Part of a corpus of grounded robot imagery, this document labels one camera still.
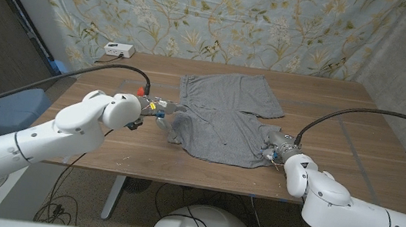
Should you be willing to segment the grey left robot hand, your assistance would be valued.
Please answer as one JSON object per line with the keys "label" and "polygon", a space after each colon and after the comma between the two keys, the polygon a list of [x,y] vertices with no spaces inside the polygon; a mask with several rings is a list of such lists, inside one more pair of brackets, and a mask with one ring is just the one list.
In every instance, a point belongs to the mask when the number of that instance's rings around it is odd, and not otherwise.
{"label": "grey left robot hand", "polygon": [[158,127],[165,132],[173,131],[172,125],[166,120],[166,116],[175,112],[186,112],[185,106],[164,98],[144,95],[138,96],[137,99],[141,107],[140,119],[145,116],[154,117]]}

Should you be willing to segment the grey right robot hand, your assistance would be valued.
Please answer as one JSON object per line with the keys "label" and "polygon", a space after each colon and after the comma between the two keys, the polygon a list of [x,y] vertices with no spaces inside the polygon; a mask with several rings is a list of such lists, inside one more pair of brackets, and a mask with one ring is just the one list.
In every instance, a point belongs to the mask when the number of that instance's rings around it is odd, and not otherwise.
{"label": "grey right robot hand", "polygon": [[282,132],[269,132],[265,138],[262,156],[276,164],[284,164],[291,156],[301,153],[300,147],[294,144],[294,137]]}

